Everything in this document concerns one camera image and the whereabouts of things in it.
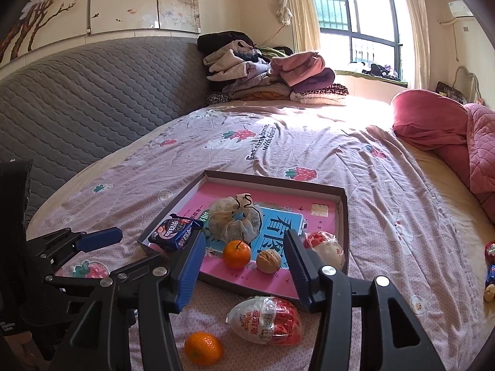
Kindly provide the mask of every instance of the gray quilted headboard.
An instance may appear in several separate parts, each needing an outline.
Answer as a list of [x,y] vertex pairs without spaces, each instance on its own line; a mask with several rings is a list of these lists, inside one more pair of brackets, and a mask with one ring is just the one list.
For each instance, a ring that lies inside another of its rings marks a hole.
[[0,162],[34,159],[30,219],[82,169],[204,106],[196,41],[135,37],[45,57],[0,81]]

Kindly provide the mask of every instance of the painted tree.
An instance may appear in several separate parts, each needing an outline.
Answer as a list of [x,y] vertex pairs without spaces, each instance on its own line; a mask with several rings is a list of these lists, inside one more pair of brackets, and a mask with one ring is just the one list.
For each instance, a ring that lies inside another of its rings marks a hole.
[[31,51],[36,33],[41,28],[46,26],[51,19],[74,7],[77,0],[74,0],[67,6],[62,3],[54,14],[47,16],[49,8],[54,4],[54,2],[55,0],[31,0],[26,4],[26,6],[22,9],[22,15],[19,17],[18,21],[12,25],[7,36],[0,43],[0,63],[3,60],[3,56],[7,48],[14,40],[15,42],[10,59],[13,60],[18,57],[19,49],[21,48],[22,43],[26,39],[26,36],[28,36],[28,33],[32,30],[33,32],[31,33],[28,43],[28,51]]

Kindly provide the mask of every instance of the blue gripper pad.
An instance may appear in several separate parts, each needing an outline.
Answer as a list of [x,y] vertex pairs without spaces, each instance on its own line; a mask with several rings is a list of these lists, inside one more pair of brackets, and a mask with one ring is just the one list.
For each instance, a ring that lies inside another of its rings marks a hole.
[[119,228],[107,228],[99,232],[84,234],[75,245],[78,251],[91,252],[120,243],[122,237],[122,230]]
[[205,250],[206,238],[201,231],[198,231],[197,238],[177,279],[178,291],[177,299],[175,300],[177,313],[182,311],[191,299],[192,291],[196,286],[197,275],[200,273]]
[[284,252],[299,301],[309,312],[321,311],[325,295],[320,289],[318,271],[323,263],[318,254],[303,247],[295,230],[284,234]]

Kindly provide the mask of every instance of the curtain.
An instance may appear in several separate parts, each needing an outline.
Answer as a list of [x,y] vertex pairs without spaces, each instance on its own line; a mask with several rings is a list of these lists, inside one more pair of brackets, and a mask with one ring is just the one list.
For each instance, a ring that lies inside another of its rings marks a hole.
[[430,83],[430,38],[425,0],[405,0],[411,18],[414,46],[413,89],[428,89]]
[[290,14],[293,15],[292,27],[294,32],[294,48],[296,52],[318,50],[320,48],[320,26],[314,0],[279,0],[279,9],[276,12],[279,21],[290,23]]

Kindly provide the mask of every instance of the walnut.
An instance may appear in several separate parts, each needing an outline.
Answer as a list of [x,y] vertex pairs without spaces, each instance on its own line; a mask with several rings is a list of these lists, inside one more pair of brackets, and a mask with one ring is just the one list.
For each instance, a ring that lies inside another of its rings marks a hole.
[[484,300],[489,303],[490,301],[493,300],[493,297],[495,297],[495,284],[490,284],[488,287],[484,290]]
[[281,264],[282,258],[275,250],[263,250],[256,257],[256,266],[266,274],[274,274]]

